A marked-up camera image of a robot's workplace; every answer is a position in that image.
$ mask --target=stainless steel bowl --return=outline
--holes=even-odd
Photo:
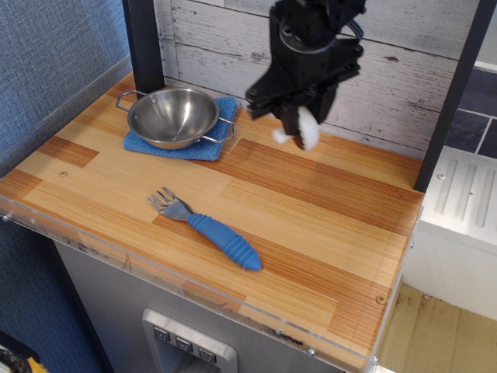
[[[120,105],[120,100],[131,93],[143,97],[128,110]],[[183,149],[200,139],[224,142],[235,136],[235,124],[219,117],[216,101],[195,89],[160,89],[150,94],[133,90],[119,95],[116,106],[128,112],[130,129],[158,148]],[[205,136],[218,119],[232,126],[231,135],[221,140]]]

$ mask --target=dark blue tile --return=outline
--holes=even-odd
[[[458,110],[450,126],[445,145],[474,153],[487,124],[487,117]]]
[[[478,154],[497,159],[497,120],[490,124]]]
[[[473,68],[459,108],[497,117],[497,74]]]

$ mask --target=beige floor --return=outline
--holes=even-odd
[[[396,373],[496,373],[497,321],[402,285],[378,356]]]

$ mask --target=blue fabric wall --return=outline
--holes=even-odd
[[[130,70],[121,0],[0,0],[0,178]],[[0,221],[0,330],[50,373],[105,370],[51,242]]]
[[[0,223],[0,330],[35,350],[50,373],[104,372],[51,244]]]

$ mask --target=fork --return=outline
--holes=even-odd
[[[261,270],[259,255],[252,246],[228,226],[204,214],[195,214],[192,208],[180,200],[171,190],[162,187],[148,202],[159,213],[173,220],[187,221],[189,226],[205,235],[231,260],[246,270]]]

